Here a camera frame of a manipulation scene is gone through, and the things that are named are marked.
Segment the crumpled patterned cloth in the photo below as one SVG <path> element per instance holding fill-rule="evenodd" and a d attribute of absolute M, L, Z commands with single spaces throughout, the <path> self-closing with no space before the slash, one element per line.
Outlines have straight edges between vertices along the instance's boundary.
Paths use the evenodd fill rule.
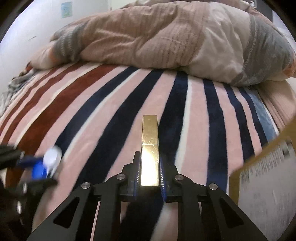
<path fill-rule="evenodd" d="M 1 95 L 1 116 L 10 105 L 13 96 L 36 74 L 37 70 L 29 62 L 25 69 L 8 84 L 8 90 Z"/>

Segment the blue wall poster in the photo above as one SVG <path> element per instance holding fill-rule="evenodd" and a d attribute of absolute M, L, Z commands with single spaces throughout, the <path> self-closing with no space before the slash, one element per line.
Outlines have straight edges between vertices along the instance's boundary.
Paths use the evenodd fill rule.
<path fill-rule="evenodd" d="M 68 18 L 72 16 L 72 2 L 64 2 L 61 4 L 61 16 L 62 18 Z"/>

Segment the blue white contact lens case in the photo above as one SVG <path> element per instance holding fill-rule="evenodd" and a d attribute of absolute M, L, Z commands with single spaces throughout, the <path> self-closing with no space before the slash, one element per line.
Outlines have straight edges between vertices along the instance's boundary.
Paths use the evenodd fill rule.
<path fill-rule="evenodd" d="M 33 165 L 31 177 L 33 180 L 52 178 L 57 171 L 62 159 L 62 151 L 53 146 L 48 149 L 44 156 Z"/>

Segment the gold rectangular bar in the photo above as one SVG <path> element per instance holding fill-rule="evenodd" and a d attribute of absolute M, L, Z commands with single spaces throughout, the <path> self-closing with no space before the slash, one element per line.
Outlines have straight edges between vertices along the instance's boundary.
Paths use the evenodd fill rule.
<path fill-rule="evenodd" d="M 159 186 L 159 134 L 156 115 L 144 115 L 142 119 L 140 185 Z"/>

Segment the pink grey striped duvet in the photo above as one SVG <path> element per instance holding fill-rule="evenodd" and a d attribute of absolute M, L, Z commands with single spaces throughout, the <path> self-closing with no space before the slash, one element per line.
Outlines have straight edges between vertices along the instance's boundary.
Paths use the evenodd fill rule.
<path fill-rule="evenodd" d="M 182 69 L 234 86 L 295 76 L 295 52 L 246 1 L 136 1 L 56 31 L 30 60 L 49 69 L 78 60 Z"/>

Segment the pink ribbed bed sheet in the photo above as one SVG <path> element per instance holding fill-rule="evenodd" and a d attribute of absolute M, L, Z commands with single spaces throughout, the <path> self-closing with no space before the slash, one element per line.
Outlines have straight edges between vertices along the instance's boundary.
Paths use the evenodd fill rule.
<path fill-rule="evenodd" d="M 254 86 L 282 131 L 295 117 L 295 92 L 285 81 L 265 81 Z"/>

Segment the cardboard box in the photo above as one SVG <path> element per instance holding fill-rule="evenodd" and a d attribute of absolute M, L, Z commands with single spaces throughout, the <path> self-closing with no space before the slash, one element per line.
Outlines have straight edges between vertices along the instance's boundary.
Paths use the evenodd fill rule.
<path fill-rule="evenodd" d="M 295 120 L 231 174 L 229 196 L 268 240 L 295 240 Z"/>

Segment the striped fleece blanket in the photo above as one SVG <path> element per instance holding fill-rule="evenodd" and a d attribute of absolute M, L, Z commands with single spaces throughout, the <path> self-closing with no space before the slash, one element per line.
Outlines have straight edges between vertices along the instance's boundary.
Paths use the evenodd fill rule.
<path fill-rule="evenodd" d="M 144 115 L 158 118 L 159 159 L 165 155 L 180 174 L 215 183 L 228 196 L 230 175 L 276 136 L 250 87 L 91 62 L 37 71 L 1 116 L 1 145 L 35 157 L 53 146 L 62 151 L 52 177 L 58 183 L 43 194 L 31 233 L 83 183 L 106 182 L 135 152 L 141 158 Z M 4 186 L 33 180 L 32 168 L 6 168 Z M 164 201 L 160 178 L 157 187 L 139 178 L 136 201 L 121 203 L 114 240 L 178 240 L 178 205 Z"/>

